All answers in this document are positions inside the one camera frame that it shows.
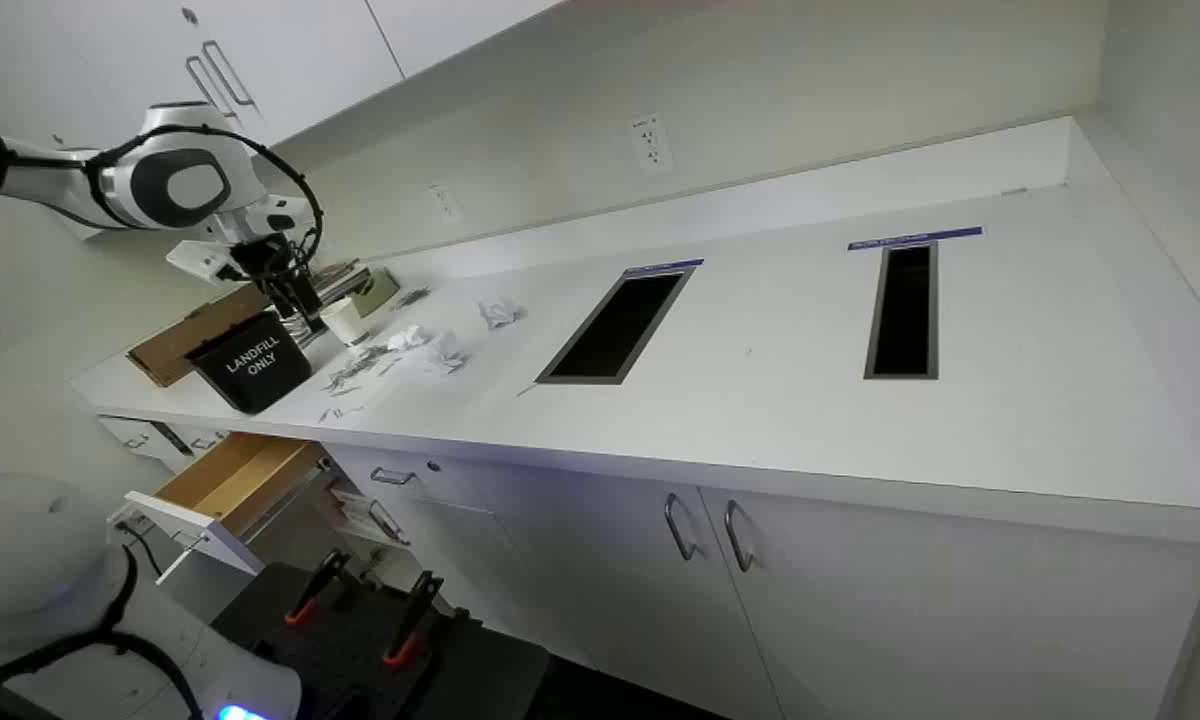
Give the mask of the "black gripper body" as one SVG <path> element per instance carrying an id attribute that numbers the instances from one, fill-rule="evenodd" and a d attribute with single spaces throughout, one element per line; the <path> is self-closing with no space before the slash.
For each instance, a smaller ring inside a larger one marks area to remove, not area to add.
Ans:
<path id="1" fill-rule="evenodd" d="M 277 303 L 279 318 L 298 318 L 306 334 L 325 327 L 306 264 L 284 237 L 232 246 L 227 257 Z"/>

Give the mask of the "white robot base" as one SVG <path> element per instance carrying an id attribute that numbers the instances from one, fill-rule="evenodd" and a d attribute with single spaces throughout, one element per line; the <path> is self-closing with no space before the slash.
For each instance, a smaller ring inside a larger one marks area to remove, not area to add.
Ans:
<path id="1" fill-rule="evenodd" d="M 0 720 L 295 720 L 304 681 L 169 600 L 71 485 L 0 477 Z"/>

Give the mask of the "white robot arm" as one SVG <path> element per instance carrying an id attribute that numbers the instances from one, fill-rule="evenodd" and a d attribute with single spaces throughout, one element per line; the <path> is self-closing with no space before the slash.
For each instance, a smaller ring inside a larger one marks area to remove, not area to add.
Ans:
<path id="1" fill-rule="evenodd" d="M 113 147 L 26 147 L 0 132 L 0 196 L 101 234 L 169 234 L 201 246 L 210 276 L 247 279 L 279 318 L 320 334 L 306 264 L 325 246 L 313 186 L 207 101 L 161 101 Z"/>

